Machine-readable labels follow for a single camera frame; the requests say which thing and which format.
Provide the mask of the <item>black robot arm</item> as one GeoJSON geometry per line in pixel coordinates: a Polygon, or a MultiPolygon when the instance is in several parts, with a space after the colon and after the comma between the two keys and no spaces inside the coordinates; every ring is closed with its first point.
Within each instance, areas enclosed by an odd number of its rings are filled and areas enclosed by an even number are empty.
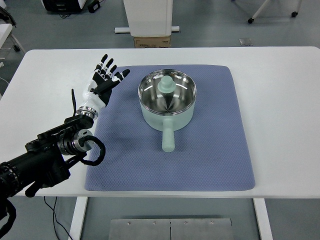
{"type": "Polygon", "coordinates": [[[32,198],[38,190],[67,180],[76,163],[97,166],[104,160],[105,145],[89,132],[93,124],[92,114],[74,114],[28,142],[26,153],[0,164],[0,217],[8,218],[0,228],[1,237],[11,230],[17,217],[10,197],[25,190],[32,198]]]}

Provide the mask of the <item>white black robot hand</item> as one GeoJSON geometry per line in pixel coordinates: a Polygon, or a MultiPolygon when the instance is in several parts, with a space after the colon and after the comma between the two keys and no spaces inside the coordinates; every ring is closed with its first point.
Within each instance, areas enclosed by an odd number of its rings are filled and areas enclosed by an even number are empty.
{"type": "Polygon", "coordinates": [[[114,59],[105,54],[96,65],[88,81],[88,87],[82,94],[83,101],[76,111],[78,115],[86,115],[93,120],[97,119],[100,111],[108,105],[112,89],[130,73],[129,69],[122,72],[116,69],[114,59]]]}

